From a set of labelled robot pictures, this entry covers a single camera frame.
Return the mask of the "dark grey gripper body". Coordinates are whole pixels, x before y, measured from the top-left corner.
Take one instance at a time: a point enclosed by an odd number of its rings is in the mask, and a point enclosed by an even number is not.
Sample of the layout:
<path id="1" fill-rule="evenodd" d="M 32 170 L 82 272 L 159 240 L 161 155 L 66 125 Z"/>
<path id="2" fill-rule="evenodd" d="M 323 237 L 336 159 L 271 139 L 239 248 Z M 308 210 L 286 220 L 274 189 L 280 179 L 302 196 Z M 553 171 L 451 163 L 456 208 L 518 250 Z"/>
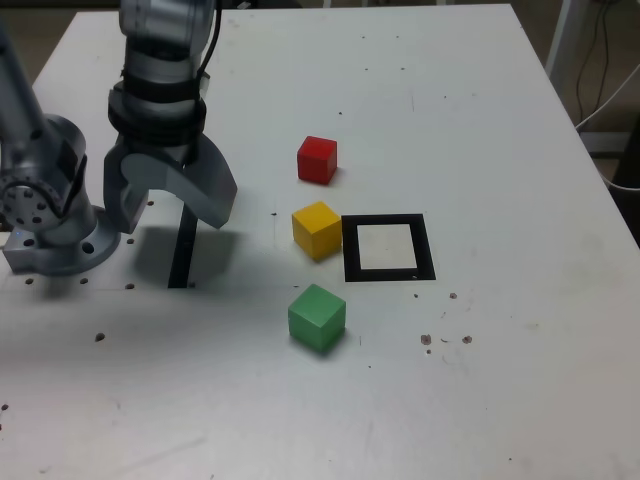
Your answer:
<path id="1" fill-rule="evenodd" d="M 177 146 L 160 146 L 137 141 L 123 135 L 118 136 L 116 144 L 123 145 L 129 154 L 139 153 L 153 158 L 166 158 L 178 164 L 193 162 L 198 150 L 196 142 Z"/>

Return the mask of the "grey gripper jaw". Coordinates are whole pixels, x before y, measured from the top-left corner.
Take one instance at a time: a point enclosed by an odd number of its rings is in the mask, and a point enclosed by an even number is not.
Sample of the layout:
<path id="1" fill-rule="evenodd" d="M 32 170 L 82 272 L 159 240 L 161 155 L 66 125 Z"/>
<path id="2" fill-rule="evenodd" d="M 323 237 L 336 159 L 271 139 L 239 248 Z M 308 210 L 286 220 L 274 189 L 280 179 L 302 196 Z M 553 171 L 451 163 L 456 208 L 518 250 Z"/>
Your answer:
<path id="1" fill-rule="evenodd" d="M 122 233 L 134 232 L 147 205 L 149 190 L 133 186 L 122 174 L 121 165 L 132 153 L 123 139 L 118 139 L 104 159 L 103 199 L 105 211 Z"/>
<path id="2" fill-rule="evenodd" d="M 205 135 L 198 137 L 190 153 L 191 160 L 184 166 L 148 154 L 128 155 L 121 163 L 121 172 L 134 187 L 173 194 L 198 219 L 220 229 L 229 220 L 236 182 L 224 156 Z"/>

